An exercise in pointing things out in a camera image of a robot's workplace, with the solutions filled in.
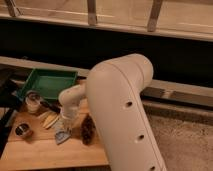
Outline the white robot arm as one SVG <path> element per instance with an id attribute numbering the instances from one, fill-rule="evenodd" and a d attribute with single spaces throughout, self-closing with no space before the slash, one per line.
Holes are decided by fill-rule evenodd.
<path id="1" fill-rule="evenodd" d="M 152 78 L 149 59 L 130 54 L 95 65 L 85 84 L 58 97 L 61 115 L 69 122 L 80 101 L 88 100 L 112 171 L 167 171 L 140 98 Z"/>

